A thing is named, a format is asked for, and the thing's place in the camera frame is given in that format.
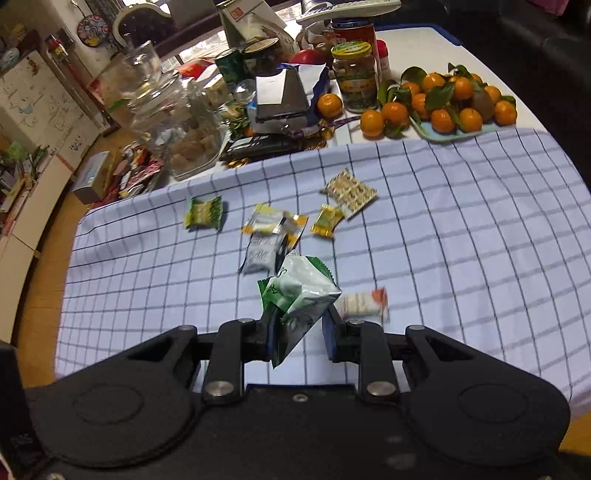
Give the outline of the loose tangerine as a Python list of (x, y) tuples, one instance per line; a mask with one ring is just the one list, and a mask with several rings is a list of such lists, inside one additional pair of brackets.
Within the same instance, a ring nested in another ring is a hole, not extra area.
[(334, 93), (325, 93), (318, 98), (318, 114), (325, 120), (334, 120), (342, 115), (342, 99)]

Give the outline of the brown patterned snack packet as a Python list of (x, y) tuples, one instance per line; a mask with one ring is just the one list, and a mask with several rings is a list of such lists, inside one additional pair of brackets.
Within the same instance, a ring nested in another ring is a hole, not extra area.
[(376, 189), (356, 179), (349, 169), (332, 177), (320, 192), (335, 201), (346, 219), (356, 216), (378, 197)]

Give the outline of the gold foil candy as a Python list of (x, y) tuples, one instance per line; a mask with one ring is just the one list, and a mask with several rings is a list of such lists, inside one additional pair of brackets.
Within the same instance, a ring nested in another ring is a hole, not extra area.
[(335, 227), (345, 218), (344, 212), (338, 207), (322, 204), (317, 219), (311, 225), (311, 233), (322, 238), (332, 239), (335, 235)]

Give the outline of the blue checkered tablecloth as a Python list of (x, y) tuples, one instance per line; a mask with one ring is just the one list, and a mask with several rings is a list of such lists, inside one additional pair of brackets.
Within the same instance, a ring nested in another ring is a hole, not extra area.
[[(377, 199), (318, 257), (346, 294), (385, 288), (387, 331), (425, 325), (538, 375), (590, 408), (590, 193), (546, 132), (465, 142), (349, 144), (177, 183), (80, 221), (55, 355), (71, 374), (181, 324), (213, 332), (262, 313), (242, 275), (242, 226), (258, 203), (315, 220), (325, 184), (349, 169)], [(185, 229), (186, 203), (222, 198), (221, 230)]]

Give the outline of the red snack pile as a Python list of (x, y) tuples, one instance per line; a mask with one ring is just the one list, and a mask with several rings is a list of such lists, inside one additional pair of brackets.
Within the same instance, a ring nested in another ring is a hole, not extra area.
[(121, 147), (109, 161), (99, 199), (92, 202), (91, 207), (101, 207), (153, 190), (163, 167), (161, 159), (137, 142)]

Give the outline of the grey white snack packet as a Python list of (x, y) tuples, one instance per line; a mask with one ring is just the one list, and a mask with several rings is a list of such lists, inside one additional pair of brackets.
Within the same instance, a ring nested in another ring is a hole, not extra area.
[(287, 251), (287, 234), (253, 233), (250, 236), (245, 259), (239, 272), (242, 274), (266, 271), (276, 273)]

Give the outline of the green yellow snack packet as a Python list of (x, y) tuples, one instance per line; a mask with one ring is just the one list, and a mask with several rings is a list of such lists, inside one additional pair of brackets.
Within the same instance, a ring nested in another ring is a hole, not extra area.
[(220, 196), (207, 201), (190, 197), (186, 203), (183, 226), (185, 229), (204, 227), (219, 231), (221, 230), (222, 216), (223, 202)]

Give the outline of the silver yellow snack packet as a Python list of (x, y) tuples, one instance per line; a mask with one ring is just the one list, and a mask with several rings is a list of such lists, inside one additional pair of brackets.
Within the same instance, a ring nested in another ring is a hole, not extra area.
[(249, 220), (242, 227), (243, 234), (286, 234), (287, 248), (294, 250), (308, 224), (308, 216), (277, 209), (269, 204), (258, 203)]

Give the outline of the plate of tangerines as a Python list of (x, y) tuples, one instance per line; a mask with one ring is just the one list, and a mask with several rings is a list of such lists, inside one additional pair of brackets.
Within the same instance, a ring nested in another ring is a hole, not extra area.
[(408, 67), (383, 81), (377, 107), (363, 111), (360, 129), (368, 139), (401, 139), (409, 129), (420, 138), (446, 143), (517, 124), (516, 99), (466, 66), (450, 63), (444, 73)]

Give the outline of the dark phone on box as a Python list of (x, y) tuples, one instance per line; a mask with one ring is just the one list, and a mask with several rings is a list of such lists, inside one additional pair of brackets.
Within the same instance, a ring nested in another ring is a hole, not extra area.
[(256, 77), (256, 121), (289, 119), (308, 113), (308, 97), (296, 68)]

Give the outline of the white orange hawthorn snack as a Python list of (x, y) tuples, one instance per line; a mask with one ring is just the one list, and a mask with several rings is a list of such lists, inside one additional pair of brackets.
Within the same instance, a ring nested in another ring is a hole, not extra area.
[(349, 323), (373, 321), (387, 323), (389, 321), (389, 299), (385, 288), (367, 292), (342, 294), (335, 301), (335, 310), (342, 320)]

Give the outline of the glass pickle jar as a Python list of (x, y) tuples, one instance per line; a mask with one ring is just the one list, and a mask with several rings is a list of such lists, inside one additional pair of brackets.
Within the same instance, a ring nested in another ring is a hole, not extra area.
[(377, 105), (376, 61), (369, 42), (351, 41), (332, 47), (332, 71), (346, 110), (363, 113)]

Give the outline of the green white snack bag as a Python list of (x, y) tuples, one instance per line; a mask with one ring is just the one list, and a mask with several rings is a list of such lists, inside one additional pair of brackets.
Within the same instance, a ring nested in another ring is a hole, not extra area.
[(273, 368), (280, 366), (342, 290), (322, 260), (290, 252), (276, 275), (259, 280), (267, 351)]

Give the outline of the white low cabinet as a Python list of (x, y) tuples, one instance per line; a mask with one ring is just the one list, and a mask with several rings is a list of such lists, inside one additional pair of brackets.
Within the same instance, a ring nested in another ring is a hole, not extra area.
[(25, 280), (56, 203), (75, 169), (53, 156), (22, 202), (7, 236), (1, 238), (1, 340), (10, 343)]

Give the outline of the clear glass cookie jar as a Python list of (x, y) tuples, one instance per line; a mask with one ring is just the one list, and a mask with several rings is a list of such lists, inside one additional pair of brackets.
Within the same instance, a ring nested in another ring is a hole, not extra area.
[(128, 108), (138, 142), (182, 180), (214, 166), (222, 146), (219, 122), (204, 92), (175, 71), (139, 90)]

